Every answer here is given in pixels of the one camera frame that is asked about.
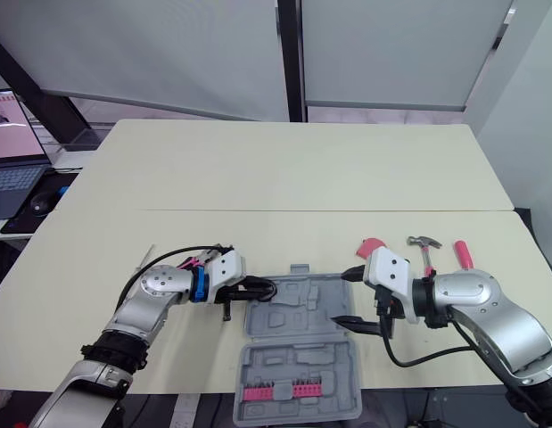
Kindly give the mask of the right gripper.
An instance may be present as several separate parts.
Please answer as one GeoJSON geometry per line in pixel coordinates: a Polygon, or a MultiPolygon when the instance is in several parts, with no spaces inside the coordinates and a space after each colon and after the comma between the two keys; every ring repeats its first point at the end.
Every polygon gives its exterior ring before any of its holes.
{"type": "MultiPolygon", "coordinates": [[[[363,281],[365,266],[350,267],[341,273],[341,279],[351,283],[363,281]]],[[[391,305],[392,293],[382,285],[375,287],[376,315],[378,322],[366,321],[357,316],[338,316],[332,320],[339,326],[358,334],[381,335],[384,339],[392,338],[391,305]]]]}

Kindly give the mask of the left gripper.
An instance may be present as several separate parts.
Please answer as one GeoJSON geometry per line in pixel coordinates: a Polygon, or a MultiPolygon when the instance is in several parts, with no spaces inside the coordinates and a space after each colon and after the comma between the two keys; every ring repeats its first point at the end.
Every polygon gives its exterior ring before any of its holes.
{"type": "MultiPolygon", "coordinates": [[[[244,278],[244,287],[246,289],[273,289],[275,283],[266,277],[261,276],[246,276],[244,278]]],[[[225,304],[233,300],[236,301],[251,301],[259,302],[271,301],[277,294],[277,289],[274,290],[244,290],[239,285],[223,286],[216,293],[216,303],[225,304]]]]}

